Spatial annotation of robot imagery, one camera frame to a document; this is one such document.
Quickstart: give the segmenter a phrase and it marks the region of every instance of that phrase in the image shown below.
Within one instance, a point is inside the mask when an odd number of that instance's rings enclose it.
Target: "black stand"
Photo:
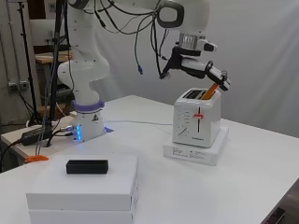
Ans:
[[[63,13],[63,2],[64,0],[56,0],[56,20],[55,20],[55,36],[54,36],[54,42],[56,46],[57,55],[54,55],[57,58],[54,58],[53,60],[56,60],[56,62],[53,62],[53,77],[52,77],[52,83],[51,83],[51,95],[50,95],[50,117],[49,120],[55,120],[55,110],[56,110],[56,102],[57,102],[57,70],[59,66],[58,58],[59,58],[59,46],[60,46],[60,29],[61,29],[61,22],[62,22],[62,13]]]
[[[20,16],[21,16],[21,28],[22,28],[21,35],[25,46],[26,62],[27,62],[27,69],[28,69],[28,80],[30,83],[30,91],[31,91],[32,103],[34,108],[34,119],[36,120],[37,123],[39,123],[37,107],[36,107],[35,87],[34,87],[34,81],[32,79],[31,64],[30,64],[30,57],[29,57],[29,50],[27,45],[27,36],[26,36],[25,22],[24,22],[24,15],[23,15],[24,4],[22,2],[19,2],[19,5],[20,8],[18,9],[18,11],[20,12]]]

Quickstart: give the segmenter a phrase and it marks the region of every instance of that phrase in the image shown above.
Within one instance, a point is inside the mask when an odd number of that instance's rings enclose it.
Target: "floor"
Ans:
[[[299,180],[294,184],[288,196],[282,201],[279,207],[286,210],[286,215],[279,224],[299,223]]]

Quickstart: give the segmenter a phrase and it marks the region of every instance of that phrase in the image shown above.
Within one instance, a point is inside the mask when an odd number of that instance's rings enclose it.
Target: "blue led light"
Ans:
[[[77,136],[78,136],[78,140],[80,141],[82,138],[81,138],[81,129],[79,126],[77,126]]]

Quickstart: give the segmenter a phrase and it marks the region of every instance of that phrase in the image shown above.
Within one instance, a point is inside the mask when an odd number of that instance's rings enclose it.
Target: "power strip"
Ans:
[[[27,133],[23,133],[21,135],[21,139],[24,139],[22,144],[26,147],[35,144],[38,142],[38,138],[43,132],[44,136],[42,140],[45,140],[51,137],[53,130],[50,126],[47,126],[45,128],[39,128]]]

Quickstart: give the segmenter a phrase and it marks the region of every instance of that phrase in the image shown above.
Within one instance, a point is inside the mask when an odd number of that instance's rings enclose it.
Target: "orange object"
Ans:
[[[49,158],[45,156],[30,156],[27,157],[25,163],[35,162],[35,161],[48,161]]]
[[[214,91],[219,87],[219,85],[217,83],[214,83],[211,88],[206,92],[206,94],[203,96],[202,100],[209,100]]]

